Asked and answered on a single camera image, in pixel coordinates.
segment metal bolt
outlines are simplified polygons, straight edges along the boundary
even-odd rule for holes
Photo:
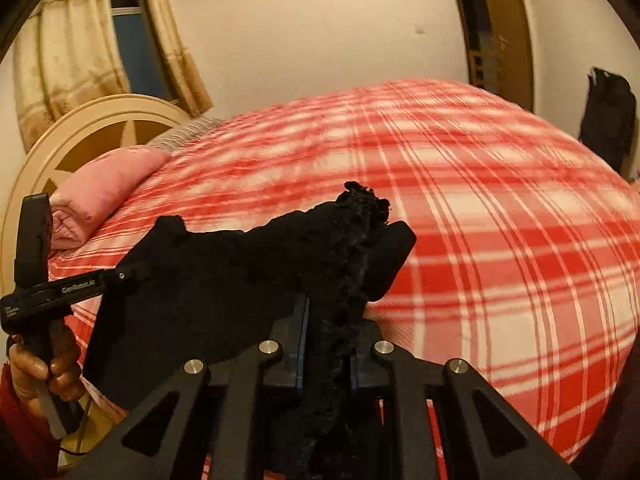
[[[278,348],[280,348],[280,345],[277,341],[267,339],[266,341],[261,342],[258,348],[263,354],[275,354],[278,351]]]
[[[184,371],[192,375],[199,374],[203,368],[204,364],[199,359],[192,359],[184,364]]]
[[[373,348],[379,354],[391,354],[391,352],[396,349],[391,341],[386,340],[378,341],[375,345],[373,345]]]
[[[463,374],[469,370],[469,364],[464,359],[452,359],[449,368],[455,374]]]

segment device handle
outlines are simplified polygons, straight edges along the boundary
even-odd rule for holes
[[[49,365],[53,359],[51,336],[59,333],[63,329],[63,325],[63,320],[57,319],[52,321],[50,326],[43,327],[41,331],[22,334],[22,344],[28,351]],[[76,400],[66,402],[53,395],[45,381],[34,381],[34,383],[42,412],[47,417],[49,430],[53,437],[61,440],[77,431],[84,416],[80,404]]]

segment curved headboard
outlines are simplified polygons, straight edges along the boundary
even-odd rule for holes
[[[27,155],[15,180],[0,234],[0,292],[14,290],[15,244],[22,199],[48,192],[83,164],[120,146],[146,144],[190,119],[180,108],[155,97],[101,97],[53,124]]]

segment person's arm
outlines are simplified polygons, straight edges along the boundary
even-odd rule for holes
[[[53,439],[42,414],[34,381],[47,381],[50,391],[63,400],[78,400],[84,394],[79,349],[68,328],[53,341],[54,359],[44,362],[15,344],[9,350],[10,364],[0,379],[0,470],[18,468],[9,478],[41,479],[56,475],[59,441]]]

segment doorway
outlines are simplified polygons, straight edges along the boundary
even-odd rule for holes
[[[457,0],[469,82],[533,111],[533,60],[523,0]]]

